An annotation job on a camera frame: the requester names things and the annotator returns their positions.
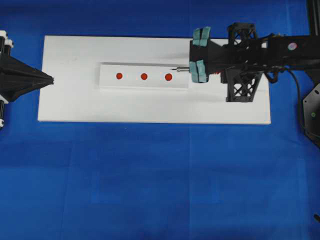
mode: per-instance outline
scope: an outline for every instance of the blue tablecloth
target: blue tablecloth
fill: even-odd
[[[309,33],[304,0],[0,6],[12,56],[39,69],[45,35],[191,37],[211,26],[226,38],[233,22],[260,36]],[[312,82],[297,76],[305,95]],[[20,97],[0,132],[0,240],[318,240],[319,149],[298,126],[288,74],[270,101],[271,125],[45,123],[39,91]]]

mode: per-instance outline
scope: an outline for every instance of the white board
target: white board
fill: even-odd
[[[270,124],[263,76],[254,102],[226,102],[219,75],[187,90],[101,88],[101,65],[188,66],[188,38],[45,36],[42,70],[54,85],[40,91],[39,121]],[[215,39],[225,44],[225,39]]]

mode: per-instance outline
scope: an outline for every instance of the black bracket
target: black bracket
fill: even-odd
[[[239,69],[225,69],[221,72],[221,82],[228,84],[227,102],[252,102],[262,73],[247,73]]]
[[[305,135],[320,147],[320,83],[303,99]]]
[[[246,44],[247,40],[258,39],[256,27],[253,23],[235,22],[228,26],[228,45],[238,45],[238,37],[241,39],[240,44]]]

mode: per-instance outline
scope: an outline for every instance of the white roller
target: white roller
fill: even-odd
[[[4,45],[10,46],[12,49],[14,48],[14,42],[11,39],[6,39]]]
[[[3,96],[0,95],[0,100],[4,101],[5,104],[8,104],[9,102],[7,101],[7,99],[5,99]]]
[[[5,30],[0,30],[0,37],[3,37],[5,39],[8,39],[7,32]]]

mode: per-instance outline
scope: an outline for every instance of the black mount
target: black mount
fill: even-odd
[[[51,76],[11,57],[12,47],[8,35],[0,36],[0,130],[4,126],[4,100],[13,102],[21,95],[54,84]]]
[[[303,99],[305,135],[320,147],[320,83]]]
[[[227,84],[227,102],[252,102],[262,73],[242,73],[239,69],[223,70],[221,83]]]

